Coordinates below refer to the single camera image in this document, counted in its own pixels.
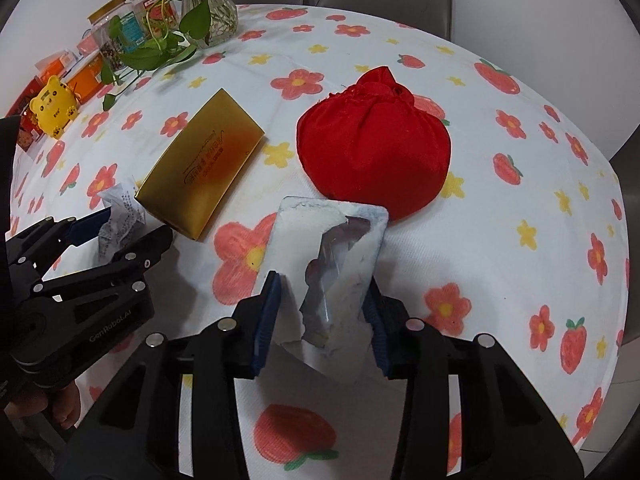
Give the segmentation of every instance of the white wall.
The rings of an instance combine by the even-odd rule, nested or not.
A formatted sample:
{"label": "white wall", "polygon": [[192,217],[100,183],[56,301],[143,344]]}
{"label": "white wall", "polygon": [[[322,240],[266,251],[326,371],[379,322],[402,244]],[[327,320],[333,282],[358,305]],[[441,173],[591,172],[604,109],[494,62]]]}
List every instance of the white wall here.
{"label": "white wall", "polygon": [[[64,1],[53,19],[47,6]],[[0,111],[106,1],[21,0],[0,33]],[[618,0],[454,0],[454,42],[553,102],[608,157],[640,123],[640,35]]]}

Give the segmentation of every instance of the red fabric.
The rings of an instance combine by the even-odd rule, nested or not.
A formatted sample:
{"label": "red fabric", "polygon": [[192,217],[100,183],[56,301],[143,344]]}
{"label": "red fabric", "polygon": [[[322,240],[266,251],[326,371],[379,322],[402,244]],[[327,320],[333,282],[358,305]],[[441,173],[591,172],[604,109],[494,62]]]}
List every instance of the red fabric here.
{"label": "red fabric", "polygon": [[306,111],[298,121],[297,147],[321,194],[384,206],[391,220],[437,196],[451,155],[444,124],[415,108],[414,96],[386,66]]}

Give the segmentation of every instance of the crumpled plastic wrapper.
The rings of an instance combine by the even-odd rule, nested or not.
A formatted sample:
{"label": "crumpled plastic wrapper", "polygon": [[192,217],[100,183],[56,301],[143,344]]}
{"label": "crumpled plastic wrapper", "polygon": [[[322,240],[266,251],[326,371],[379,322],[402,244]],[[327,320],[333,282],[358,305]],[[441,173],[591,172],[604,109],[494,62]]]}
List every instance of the crumpled plastic wrapper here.
{"label": "crumpled plastic wrapper", "polygon": [[138,238],[145,225],[145,209],[134,198],[138,187],[132,178],[98,193],[111,216],[98,232],[98,264],[108,264],[121,248]]}
{"label": "crumpled plastic wrapper", "polygon": [[286,197],[255,282],[283,277],[273,342],[341,383],[365,363],[372,329],[362,303],[388,222],[380,206]]}

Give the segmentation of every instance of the gold lid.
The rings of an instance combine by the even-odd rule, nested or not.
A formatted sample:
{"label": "gold lid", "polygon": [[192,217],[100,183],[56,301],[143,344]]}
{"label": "gold lid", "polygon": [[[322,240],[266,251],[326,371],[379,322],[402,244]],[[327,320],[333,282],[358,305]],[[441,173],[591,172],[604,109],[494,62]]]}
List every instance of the gold lid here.
{"label": "gold lid", "polygon": [[125,0],[111,0],[108,4],[104,4],[102,7],[100,7],[100,9],[91,14],[88,20],[93,25],[94,23],[97,23],[105,14],[109,14],[113,9],[117,9],[124,2]]}

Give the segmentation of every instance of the floor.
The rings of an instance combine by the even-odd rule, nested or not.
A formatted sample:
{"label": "floor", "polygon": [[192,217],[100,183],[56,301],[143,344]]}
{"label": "floor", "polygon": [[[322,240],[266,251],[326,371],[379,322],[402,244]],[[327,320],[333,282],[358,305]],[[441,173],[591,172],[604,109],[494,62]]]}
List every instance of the floor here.
{"label": "floor", "polygon": [[611,449],[640,405],[640,339],[620,349],[600,415],[578,452],[587,475]]}

